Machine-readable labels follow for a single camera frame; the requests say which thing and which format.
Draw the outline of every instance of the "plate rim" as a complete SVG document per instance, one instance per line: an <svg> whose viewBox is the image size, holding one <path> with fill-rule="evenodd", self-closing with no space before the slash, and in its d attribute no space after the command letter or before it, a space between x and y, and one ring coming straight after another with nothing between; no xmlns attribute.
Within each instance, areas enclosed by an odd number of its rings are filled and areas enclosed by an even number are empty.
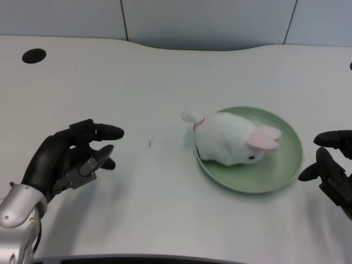
<svg viewBox="0 0 352 264"><path fill-rule="evenodd" d="M199 162L199 164L201 165L201 167L203 168L203 170L213 179L215 180L217 183L220 183L222 186L225 186L226 188L229 188L231 190L235 190L235 191L239 191L241 193L246 193L246 194L263 194L263 193L270 193L270 192L273 192L273 191L277 191L287 185L289 185L290 183L292 183L295 179L298 178L298 174L300 173L301 169L302 169L302 164L303 164L303 161L304 161L304 152L303 152L303 146L302 146L302 142L296 132L296 130L285 120L283 119L282 117L270 112L270 111L267 111L267 110L264 110L264 109L261 109L261 108L258 108L258 107L250 107L250 106L235 106L235 107L228 107L228 108L224 108L222 110L219 110L217 111L216 113L220 113L220 112L224 112L228 109L234 109L234 108L250 108L250 109L255 109L255 110L259 110L259 111L264 111L266 113L269 113L273 116L276 116L278 117L279 119L281 119L283 122L285 122L291 129L292 131L295 133L295 135L297 136L298 138L298 142L299 142L299 145L300 145L300 149L301 149L301 155L302 155L302 158L301 158L301 161L300 161L300 164L298 166L298 168L296 169L296 171L292 174L291 178L289 178L287 181L285 181L283 184L281 184L280 186L276 186L272 189L267 189L267 190L260 190L260 191L247 191L247 190L242 190L242 189L237 189L235 187L232 187L232 186L229 186L225 183L223 183L222 181L218 180L217 178L215 178L209 171L208 169L204 166L203 164L203 161L201 160L200 156L199 156L199 153L198 153L198 148L197 148L197 145L195 144L195 152L196 152L196 157L197 157L197 160Z"/></svg>

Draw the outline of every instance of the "stuffed bunny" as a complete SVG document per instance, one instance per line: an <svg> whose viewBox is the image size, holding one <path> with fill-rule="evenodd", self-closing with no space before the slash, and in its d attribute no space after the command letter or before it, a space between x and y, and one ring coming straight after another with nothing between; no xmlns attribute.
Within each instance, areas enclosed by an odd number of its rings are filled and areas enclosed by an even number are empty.
<svg viewBox="0 0 352 264"><path fill-rule="evenodd" d="M196 112L183 112L182 119L194 123L193 131L199 156L226 166L254 163L266 151L279 148L281 131L266 125L255 125L231 113L203 117Z"/></svg>

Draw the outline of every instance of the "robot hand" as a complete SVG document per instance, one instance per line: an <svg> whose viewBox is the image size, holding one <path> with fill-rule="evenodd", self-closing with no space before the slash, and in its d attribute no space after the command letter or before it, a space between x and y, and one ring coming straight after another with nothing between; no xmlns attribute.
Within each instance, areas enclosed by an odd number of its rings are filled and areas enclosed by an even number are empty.
<svg viewBox="0 0 352 264"><path fill-rule="evenodd" d="M32 263L41 235L40 219L54 196L96 179L99 168L115 169L109 158L113 145L97 151L89 143L123 135L121 128L88 119L44 140L21 184L10 183L9 194L0 201L0 264Z"/></svg>
<svg viewBox="0 0 352 264"><path fill-rule="evenodd" d="M337 205L341 206L352 220L352 175L349 177L324 147L339 149L342 154L352 160L352 130L330 131L315 137L314 143L321 146L316 151L316 163L306 168L299 175L302 182L320 176L320 189Z"/></svg>

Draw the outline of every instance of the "black grommet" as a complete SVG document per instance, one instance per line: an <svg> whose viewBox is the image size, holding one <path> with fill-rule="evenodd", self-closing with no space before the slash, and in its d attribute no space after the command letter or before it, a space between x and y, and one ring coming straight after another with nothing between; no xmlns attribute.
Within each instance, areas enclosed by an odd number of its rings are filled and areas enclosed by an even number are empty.
<svg viewBox="0 0 352 264"><path fill-rule="evenodd" d="M30 49L25 52L22 56L22 61L28 64L38 63L44 60L46 57L46 51L41 48Z"/></svg>

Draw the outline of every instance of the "white table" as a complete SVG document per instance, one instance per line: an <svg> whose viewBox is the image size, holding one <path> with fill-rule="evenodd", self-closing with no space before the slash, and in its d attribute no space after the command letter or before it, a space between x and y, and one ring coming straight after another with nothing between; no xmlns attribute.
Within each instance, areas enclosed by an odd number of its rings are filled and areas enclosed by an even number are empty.
<svg viewBox="0 0 352 264"><path fill-rule="evenodd" d="M180 113L255 106L298 132L307 167L316 134L350 129L352 48L266 46L169 51L118 40L0 36L0 197L44 138L87 118L125 130L116 170L49 205L36 257L171 254L250 264L352 263L352 223L318 188L229 191L193 156ZM43 48L45 60L22 62ZM333 157L352 166L338 152Z"/></svg>

